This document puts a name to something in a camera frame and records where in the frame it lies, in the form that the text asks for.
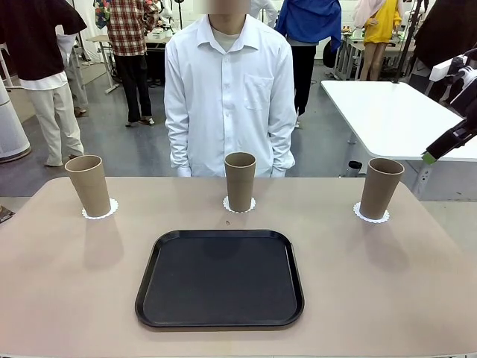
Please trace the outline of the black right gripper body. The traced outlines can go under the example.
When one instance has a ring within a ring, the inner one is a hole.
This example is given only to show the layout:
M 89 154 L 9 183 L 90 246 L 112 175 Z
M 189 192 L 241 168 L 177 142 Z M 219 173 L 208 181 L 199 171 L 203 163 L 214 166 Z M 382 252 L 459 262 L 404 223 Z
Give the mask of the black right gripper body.
M 451 144 L 465 145 L 476 136 L 476 118 L 466 118 L 451 129 Z

